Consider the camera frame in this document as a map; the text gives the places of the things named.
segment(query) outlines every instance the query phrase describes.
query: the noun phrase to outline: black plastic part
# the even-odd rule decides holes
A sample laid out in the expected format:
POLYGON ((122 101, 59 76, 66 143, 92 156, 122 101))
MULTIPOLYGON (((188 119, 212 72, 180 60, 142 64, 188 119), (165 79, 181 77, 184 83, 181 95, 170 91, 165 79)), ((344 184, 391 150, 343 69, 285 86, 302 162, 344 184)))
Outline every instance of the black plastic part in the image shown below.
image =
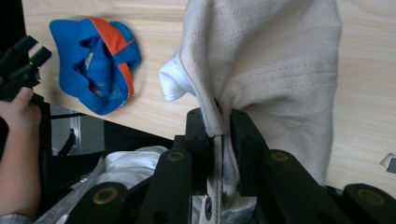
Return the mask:
MULTIPOLYGON (((33 88, 39 84, 38 67, 46 62, 51 52, 41 48, 25 65, 20 63, 28 58, 29 50, 37 43, 31 36, 24 36, 12 48, 0 55, 0 100, 12 101, 22 87, 33 88)), ((44 98, 35 94, 31 103, 39 105, 44 98)))
POLYGON ((230 126, 240 174, 237 190, 241 196, 257 196, 255 174, 259 171, 262 153, 269 148, 247 113, 233 109, 230 126))
POLYGON ((0 31, 0 51, 15 45, 25 35, 21 0, 0 1, 0 31))
POLYGON ((73 146, 76 144, 76 135, 74 129, 70 129, 69 137, 67 138, 64 146, 59 151, 58 156, 67 156, 73 146))
POLYGON ((267 205, 270 210, 262 210, 270 223, 352 223, 290 153, 264 151, 261 171, 259 200, 268 203, 265 199, 272 199, 267 205))
POLYGON ((125 211, 127 212, 126 220, 121 220, 120 223, 136 223, 137 218, 140 213, 141 206, 145 200, 147 191, 149 189, 149 183, 151 182, 151 177, 145 179, 139 184, 135 185, 133 188, 128 190, 127 195, 127 207, 125 211))
POLYGON ((396 200, 381 189, 354 184, 346 186, 342 207, 354 223, 396 223, 396 200))
POLYGON ((170 149, 160 157, 136 223, 190 222, 191 155, 170 149))
POLYGON ((43 115, 42 119, 50 119, 50 120, 54 120, 54 119, 70 119, 70 118, 80 117, 80 116, 86 116, 86 114, 74 113, 74 114, 52 115, 52 116, 43 115))
POLYGON ((186 148, 186 136, 185 135, 175 135, 174 144, 172 148, 186 148))
POLYGON ((66 196, 71 191, 69 187, 77 183, 83 175, 90 173, 102 155, 101 152, 95 152, 78 156, 52 156, 50 148, 42 150, 41 153, 40 165, 45 170, 41 176, 45 193, 42 203, 47 208, 66 196))
POLYGON ((206 131, 200 108, 187 114, 185 149, 192 156, 192 195, 207 193, 207 177, 213 170, 213 142, 206 131))
POLYGON ((118 224, 125 219, 128 189, 120 183, 106 182, 91 188, 70 213, 66 224, 118 224))

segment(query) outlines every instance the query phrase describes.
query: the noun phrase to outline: gray fabric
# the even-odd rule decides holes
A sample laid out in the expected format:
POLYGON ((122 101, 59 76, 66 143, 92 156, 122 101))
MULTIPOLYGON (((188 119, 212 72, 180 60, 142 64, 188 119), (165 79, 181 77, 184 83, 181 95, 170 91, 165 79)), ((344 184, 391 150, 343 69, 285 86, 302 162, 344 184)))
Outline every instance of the gray fabric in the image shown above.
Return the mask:
POLYGON ((31 224, 32 219, 23 215, 10 214, 0 217, 0 224, 31 224))
POLYGON ((185 14, 180 46, 159 79, 168 101, 195 95, 207 134, 223 139, 208 186, 214 217, 202 214, 202 223, 219 223, 220 203, 222 211, 254 203, 234 199, 232 108, 248 112, 269 148, 290 152, 324 184, 341 34, 335 1, 190 0, 185 14))

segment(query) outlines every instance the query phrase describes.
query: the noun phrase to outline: blue cap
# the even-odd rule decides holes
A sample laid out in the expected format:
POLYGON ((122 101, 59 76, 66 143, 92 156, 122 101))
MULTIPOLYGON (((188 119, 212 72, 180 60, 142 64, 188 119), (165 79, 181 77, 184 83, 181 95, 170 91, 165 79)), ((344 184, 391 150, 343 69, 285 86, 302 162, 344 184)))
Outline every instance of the blue cap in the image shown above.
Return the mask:
POLYGON ((61 89, 98 115, 123 106, 134 94, 141 58, 134 36, 119 21, 89 17, 49 24, 60 58, 61 89))

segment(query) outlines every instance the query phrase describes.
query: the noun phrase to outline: black clamp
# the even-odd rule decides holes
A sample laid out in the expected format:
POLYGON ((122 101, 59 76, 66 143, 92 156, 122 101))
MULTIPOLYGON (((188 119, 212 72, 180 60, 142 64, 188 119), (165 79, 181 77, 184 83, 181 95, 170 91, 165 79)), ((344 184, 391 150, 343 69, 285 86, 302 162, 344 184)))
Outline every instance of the black clamp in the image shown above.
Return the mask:
MULTIPOLYGON (((40 83, 38 68, 50 58, 51 52, 42 47, 29 58, 28 52, 35 44, 37 41, 27 35, 0 55, 0 100, 12 101, 22 87, 33 88, 40 83)), ((43 102, 42 96, 34 94, 31 103, 43 102)))
MULTIPOLYGON (((249 115, 233 109, 230 130, 243 197, 256 197, 252 221, 261 223, 395 223, 396 200, 365 184, 342 194, 324 188, 289 152, 271 149, 249 115)), ((91 188, 66 223, 191 223, 191 196, 207 195, 205 183, 213 164, 212 138, 201 109, 188 113, 186 135, 175 138, 154 175, 126 189, 117 183, 91 188)), ((214 206, 205 201, 207 219, 214 206)))

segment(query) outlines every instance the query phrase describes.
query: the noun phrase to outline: wooden table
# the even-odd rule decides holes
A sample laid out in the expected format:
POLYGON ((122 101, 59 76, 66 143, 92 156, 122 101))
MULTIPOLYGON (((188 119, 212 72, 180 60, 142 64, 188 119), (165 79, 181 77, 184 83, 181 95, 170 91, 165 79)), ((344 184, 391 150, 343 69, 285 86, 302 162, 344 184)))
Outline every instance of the wooden table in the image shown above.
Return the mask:
MULTIPOLYGON (((49 30, 55 19, 96 16, 122 21, 135 33, 143 63, 134 72, 135 95, 124 108, 99 117, 167 138, 184 133, 186 113, 197 107, 186 95, 166 102, 158 71, 176 50, 187 0, 23 0, 26 32, 52 50, 35 90, 46 101, 93 114, 58 84, 59 58, 49 30)), ((339 0, 343 21, 334 107, 334 143, 328 185, 367 183, 396 197, 396 174, 380 165, 396 154, 396 2, 339 0)))

